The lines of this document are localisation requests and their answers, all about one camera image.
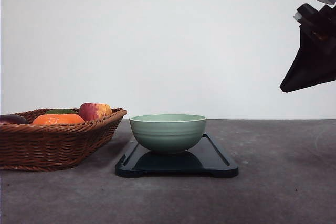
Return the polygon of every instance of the orange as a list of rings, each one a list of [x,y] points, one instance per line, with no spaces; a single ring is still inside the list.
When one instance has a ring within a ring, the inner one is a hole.
[[[83,122],[84,119],[77,114],[47,114],[36,117],[31,124],[75,124]]]

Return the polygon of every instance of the apple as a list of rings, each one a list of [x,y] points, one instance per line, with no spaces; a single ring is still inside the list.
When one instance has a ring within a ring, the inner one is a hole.
[[[20,115],[0,115],[0,124],[28,124],[27,119]]]
[[[83,103],[78,111],[78,114],[85,120],[91,121],[100,119],[104,116],[112,114],[110,106],[103,103]]]

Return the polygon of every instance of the ceramic bowl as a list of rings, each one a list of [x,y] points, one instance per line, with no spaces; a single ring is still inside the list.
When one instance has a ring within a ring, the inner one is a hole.
[[[135,139],[143,147],[174,154],[196,145],[204,133],[206,117],[187,114],[141,115],[130,118]]]

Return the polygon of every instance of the concrete surface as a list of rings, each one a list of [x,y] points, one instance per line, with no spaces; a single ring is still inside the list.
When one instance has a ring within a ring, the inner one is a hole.
[[[124,120],[77,168],[1,171],[1,223],[336,223],[336,120],[209,120],[206,130],[237,177],[116,176],[132,138]]]

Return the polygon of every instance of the black tray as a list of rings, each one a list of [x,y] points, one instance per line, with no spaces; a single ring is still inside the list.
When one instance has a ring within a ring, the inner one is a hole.
[[[149,151],[136,140],[115,165],[120,177],[141,177],[163,174],[210,174],[218,178],[238,175],[238,165],[208,134],[191,149],[163,155]]]

